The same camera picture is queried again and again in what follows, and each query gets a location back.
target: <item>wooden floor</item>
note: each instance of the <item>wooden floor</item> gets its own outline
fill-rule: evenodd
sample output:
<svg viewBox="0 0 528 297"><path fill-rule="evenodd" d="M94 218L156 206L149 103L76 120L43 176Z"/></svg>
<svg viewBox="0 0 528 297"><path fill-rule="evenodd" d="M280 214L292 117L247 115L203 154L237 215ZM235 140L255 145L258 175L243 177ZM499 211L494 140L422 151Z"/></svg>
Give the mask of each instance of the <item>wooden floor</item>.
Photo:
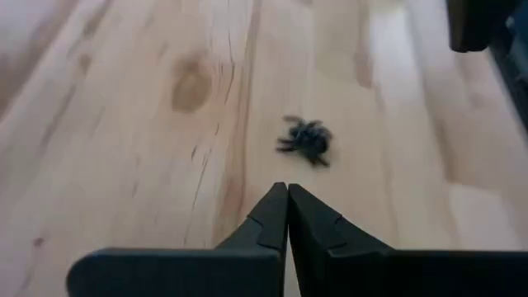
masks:
<svg viewBox="0 0 528 297"><path fill-rule="evenodd" d="M396 248L528 248L525 131L443 3L0 0L0 295L213 247L277 181ZM323 120L330 168L275 152L283 115Z"/></svg>

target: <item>black spider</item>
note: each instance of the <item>black spider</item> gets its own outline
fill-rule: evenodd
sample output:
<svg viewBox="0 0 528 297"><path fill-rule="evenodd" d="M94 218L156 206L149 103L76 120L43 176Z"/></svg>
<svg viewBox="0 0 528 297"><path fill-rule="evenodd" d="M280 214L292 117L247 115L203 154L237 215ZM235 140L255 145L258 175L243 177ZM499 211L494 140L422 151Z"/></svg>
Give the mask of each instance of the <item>black spider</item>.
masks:
<svg viewBox="0 0 528 297"><path fill-rule="evenodd" d="M283 146L277 148L277 151L283 153L299 151L313 166L322 164L328 167L328 162L320 155L328 150L332 134L322 126L323 122L312 120L306 123L303 119L293 115L285 116L284 120L294 122L295 126L288 130L288 139L278 139Z"/></svg>

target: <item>wood knot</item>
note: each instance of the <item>wood knot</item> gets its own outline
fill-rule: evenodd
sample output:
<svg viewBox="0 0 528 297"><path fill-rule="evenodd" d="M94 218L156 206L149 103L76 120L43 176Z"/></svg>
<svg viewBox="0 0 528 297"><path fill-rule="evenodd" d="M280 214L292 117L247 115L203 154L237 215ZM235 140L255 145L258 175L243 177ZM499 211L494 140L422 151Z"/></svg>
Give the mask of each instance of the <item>wood knot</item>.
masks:
<svg viewBox="0 0 528 297"><path fill-rule="evenodd" d="M174 65L174 76L172 110L190 113L202 107L212 86L206 54L194 53L178 60Z"/></svg>

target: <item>black plastic object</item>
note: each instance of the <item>black plastic object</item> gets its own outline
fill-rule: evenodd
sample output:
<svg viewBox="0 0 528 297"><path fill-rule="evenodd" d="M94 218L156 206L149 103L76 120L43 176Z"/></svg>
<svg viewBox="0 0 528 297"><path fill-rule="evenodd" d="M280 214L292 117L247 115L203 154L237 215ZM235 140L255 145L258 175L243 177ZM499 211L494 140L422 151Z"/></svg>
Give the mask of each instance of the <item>black plastic object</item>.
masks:
<svg viewBox="0 0 528 297"><path fill-rule="evenodd" d="M521 0L446 0L450 47L457 52L481 51L492 42Z"/></svg>
<svg viewBox="0 0 528 297"><path fill-rule="evenodd" d="M528 295L526 252L394 250L299 185L289 212L303 297Z"/></svg>
<svg viewBox="0 0 528 297"><path fill-rule="evenodd" d="M214 250L107 249L68 274L72 297L282 296L287 231L303 297L528 296L528 253L401 251L299 185L276 183Z"/></svg>
<svg viewBox="0 0 528 297"><path fill-rule="evenodd" d="M105 249L71 268L72 297L282 296L288 191L276 183L214 250Z"/></svg>

